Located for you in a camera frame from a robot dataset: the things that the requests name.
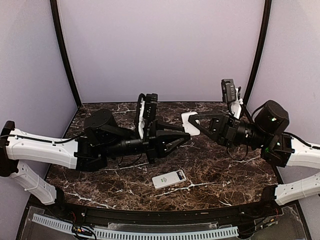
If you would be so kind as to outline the white remote control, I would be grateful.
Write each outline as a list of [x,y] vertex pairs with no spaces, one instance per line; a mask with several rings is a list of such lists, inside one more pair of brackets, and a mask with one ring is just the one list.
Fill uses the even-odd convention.
[[169,186],[173,186],[182,182],[185,182],[187,180],[186,176],[184,180],[179,180],[177,176],[177,171],[183,171],[183,170],[176,170],[169,173],[165,173],[162,175],[158,175],[152,178],[153,186],[156,190],[163,189]]

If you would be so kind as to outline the white battery cover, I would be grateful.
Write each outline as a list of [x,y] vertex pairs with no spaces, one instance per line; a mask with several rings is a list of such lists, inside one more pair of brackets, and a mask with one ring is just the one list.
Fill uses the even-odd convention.
[[190,134],[192,137],[199,136],[201,134],[201,131],[189,122],[189,117],[197,114],[198,113],[196,111],[190,111],[181,114],[184,132]]

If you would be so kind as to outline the purple battery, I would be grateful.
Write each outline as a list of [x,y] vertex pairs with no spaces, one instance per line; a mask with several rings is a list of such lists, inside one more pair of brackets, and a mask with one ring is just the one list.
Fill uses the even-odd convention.
[[184,175],[184,172],[183,172],[182,170],[178,170],[176,173],[177,173],[177,176],[178,176],[178,178],[179,178],[180,181],[186,179],[186,177],[185,177],[185,175]]

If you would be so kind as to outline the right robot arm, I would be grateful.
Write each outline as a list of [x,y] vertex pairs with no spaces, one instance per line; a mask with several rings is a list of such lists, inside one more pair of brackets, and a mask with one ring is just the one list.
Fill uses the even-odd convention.
[[220,146],[260,149],[260,157],[272,166],[320,167],[320,146],[286,132],[289,114],[273,100],[259,108],[251,123],[228,113],[194,114],[188,117],[188,122]]

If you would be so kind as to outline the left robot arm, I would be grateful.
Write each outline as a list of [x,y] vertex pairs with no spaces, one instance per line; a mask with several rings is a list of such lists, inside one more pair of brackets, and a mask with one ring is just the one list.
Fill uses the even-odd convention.
[[70,206],[64,192],[36,174],[27,161],[42,162],[81,172],[96,172],[108,159],[146,155],[149,163],[165,158],[191,136],[182,127],[146,117],[135,130],[120,127],[112,112],[100,109],[84,121],[83,132],[72,138],[34,135],[7,121],[0,133],[0,175],[16,181],[60,218]]

